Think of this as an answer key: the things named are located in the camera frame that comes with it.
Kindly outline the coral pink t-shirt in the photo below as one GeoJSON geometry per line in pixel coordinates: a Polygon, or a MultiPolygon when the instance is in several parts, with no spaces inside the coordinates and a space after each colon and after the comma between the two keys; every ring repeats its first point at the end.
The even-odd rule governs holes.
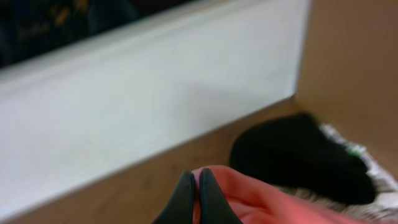
{"type": "Polygon", "coordinates": [[[226,166],[208,166],[238,218],[247,224],[363,224],[246,176],[226,166]]]}

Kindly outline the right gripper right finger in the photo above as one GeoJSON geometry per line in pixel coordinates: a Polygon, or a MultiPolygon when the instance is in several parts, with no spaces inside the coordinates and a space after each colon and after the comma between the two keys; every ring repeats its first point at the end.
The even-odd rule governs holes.
{"type": "Polygon", "coordinates": [[[202,170],[199,190],[201,224],[243,224],[229,206],[210,169],[202,170]]]}

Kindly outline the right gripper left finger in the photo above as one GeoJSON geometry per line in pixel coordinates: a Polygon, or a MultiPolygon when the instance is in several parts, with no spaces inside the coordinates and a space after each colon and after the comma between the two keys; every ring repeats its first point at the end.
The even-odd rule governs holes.
{"type": "Polygon", "coordinates": [[[180,176],[168,203],[152,224],[192,224],[195,178],[190,171],[180,176]]]}

